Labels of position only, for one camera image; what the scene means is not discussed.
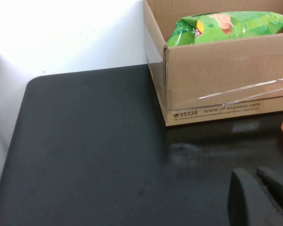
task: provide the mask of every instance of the cardboard box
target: cardboard box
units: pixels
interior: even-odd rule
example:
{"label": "cardboard box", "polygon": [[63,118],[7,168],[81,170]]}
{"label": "cardboard box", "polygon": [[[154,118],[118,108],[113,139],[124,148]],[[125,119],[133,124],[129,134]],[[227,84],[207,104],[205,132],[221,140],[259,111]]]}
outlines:
{"label": "cardboard box", "polygon": [[283,32],[166,45],[181,17],[226,11],[283,14],[283,0],[143,0],[143,4],[149,68],[167,126],[283,111]]}

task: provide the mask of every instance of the green snack bag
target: green snack bag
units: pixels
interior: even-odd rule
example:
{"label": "green snack bag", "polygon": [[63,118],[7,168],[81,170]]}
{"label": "green snack bag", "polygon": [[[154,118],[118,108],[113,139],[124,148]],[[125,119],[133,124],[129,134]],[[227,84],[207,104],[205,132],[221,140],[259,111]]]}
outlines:
{"label": "green snack bag", "polygon": [[169,47],[218,40],[276,34],[283,15],[272,12],[225,12],[183,17],[167,44]]}

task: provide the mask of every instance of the black table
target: black table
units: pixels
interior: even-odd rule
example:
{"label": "black table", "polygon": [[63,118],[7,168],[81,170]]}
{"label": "black table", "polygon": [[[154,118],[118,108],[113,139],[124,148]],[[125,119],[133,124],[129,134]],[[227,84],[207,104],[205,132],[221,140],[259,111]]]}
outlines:
{"label": "black table", "polygon": [[32,80],[0,226],[229,225],[236,167],[283,175],[283,113],[166,129],[146,65]]}

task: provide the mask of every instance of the black object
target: black object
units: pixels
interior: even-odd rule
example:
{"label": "black object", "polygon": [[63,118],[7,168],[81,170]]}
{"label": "black object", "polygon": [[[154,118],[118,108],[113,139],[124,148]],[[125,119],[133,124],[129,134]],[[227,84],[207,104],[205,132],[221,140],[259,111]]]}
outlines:
{"label": "black object", "polygon": [[283,177],[269,168],[258,168],[254,177],[235,169],[228,213],[232,226],[283,226]]}
{"label": "black object", "polygon": [[0,226],[229,225],[233,169],[283,175],[282,120],[166,129],[147,65],[37,78],[1,176]]}

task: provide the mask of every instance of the black plastic part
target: black plastic part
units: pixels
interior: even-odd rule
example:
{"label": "black plastic part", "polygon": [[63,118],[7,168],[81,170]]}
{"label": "black plastic part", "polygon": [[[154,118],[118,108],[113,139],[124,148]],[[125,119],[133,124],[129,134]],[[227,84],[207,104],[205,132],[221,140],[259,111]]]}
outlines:
{"label": "black plastic part", "polygon": [[283,214],[260,183],[246,170],[232,173],[228,214],[232,226],[283,226]]}
{"label": "black plastic part", "polygon": [[272,197],[283,209],[283,176],[272,171],[270,168],[260,167],[257,175],[262,180]]}

